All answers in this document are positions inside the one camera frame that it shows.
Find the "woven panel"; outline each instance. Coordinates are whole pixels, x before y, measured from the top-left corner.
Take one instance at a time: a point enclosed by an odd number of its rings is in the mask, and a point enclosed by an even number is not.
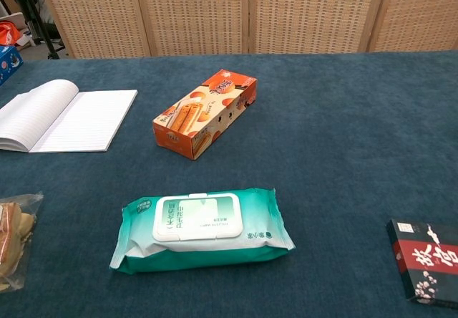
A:
[[[372,0],[251,0],[255,53],[356,52]]]
[[[140,0],[140,5],[153,54],[243,52],[243,0]]]
[[[138,0],[50,0],[76,58],[150,55]]]
[[[388,0],[371,50],[451,49],[458,37],[458,0]]]

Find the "orange bag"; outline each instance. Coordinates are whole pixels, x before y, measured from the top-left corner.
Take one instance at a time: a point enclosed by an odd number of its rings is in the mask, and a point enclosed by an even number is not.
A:
[[[0,22],[0,44],[4,46],[14,46],[17,40],[21,39],[21,37],[21,32],[17,30],[13,23],[10,21]]]

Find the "notebook page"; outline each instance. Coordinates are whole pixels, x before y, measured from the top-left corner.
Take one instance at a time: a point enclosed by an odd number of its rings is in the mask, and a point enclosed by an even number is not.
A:
[[[106,151],[136,94],[80,92],[30,152]]]
[[[75,84],[57,79],[16,96],[0,110],[0,139],[17,141],[23,146],[19,150],[30,150],[77,93]]]

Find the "plastic snack bag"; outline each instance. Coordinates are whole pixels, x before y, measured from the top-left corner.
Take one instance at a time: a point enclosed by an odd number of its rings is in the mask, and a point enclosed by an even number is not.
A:
[[[0,198],[0,293],[24,287],[31,235],[43,195]]]
[[[122,210],[110,268],[133,274],[267,261],[294,248],[274,190],[146,197]]]

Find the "table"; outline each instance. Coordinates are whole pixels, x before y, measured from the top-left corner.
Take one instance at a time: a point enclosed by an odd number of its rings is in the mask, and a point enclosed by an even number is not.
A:
[[[257,77],[257,102],[196,161],[156,146],[151,120],[220,68]],[[106,153],[0,152],[0,197],[44,193],[3,317],[457,316],[405,300],[385,225],[457,223],[458,52],[29,62],[0,105],[56,78],[138,96]],[[109,270],[134,199],[249,187],[276,188],[289,255]]]

